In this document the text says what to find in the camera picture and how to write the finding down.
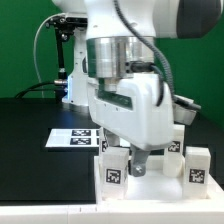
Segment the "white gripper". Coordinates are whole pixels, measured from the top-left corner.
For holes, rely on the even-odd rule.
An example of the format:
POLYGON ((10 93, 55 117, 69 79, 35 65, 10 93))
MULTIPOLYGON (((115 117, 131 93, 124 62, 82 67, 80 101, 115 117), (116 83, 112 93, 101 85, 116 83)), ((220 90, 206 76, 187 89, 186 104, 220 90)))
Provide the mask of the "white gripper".
POLYGON ((95 78, 87 80, 90 116, 107 129, 104 134, 110 147, 120 146, 119 137, 132 144, 129 174, 134 177, 146 174, 150 152, 145 150, 167 148, 173 141, 171 93, 164 83, 162 103, 157 106, 158 85, 156 74, 135 74, 133 78, 121 79, 116 92, 109 92, 103 99, 99 96, 99 82, 95 78))

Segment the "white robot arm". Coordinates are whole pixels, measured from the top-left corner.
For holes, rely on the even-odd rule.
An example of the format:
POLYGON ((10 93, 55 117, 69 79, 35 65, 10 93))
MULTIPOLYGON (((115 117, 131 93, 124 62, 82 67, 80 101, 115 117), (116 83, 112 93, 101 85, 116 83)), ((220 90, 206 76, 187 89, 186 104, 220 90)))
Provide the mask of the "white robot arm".
POLYGON ((200 38, 219 21, 224 0, 52 0, 84 30, 87 76, 78 83, 92 121, 130 143, 129 172, 146 173, 151 151, 174 140, 175 109, 200 106, 175 94, 156 38, 200 38))

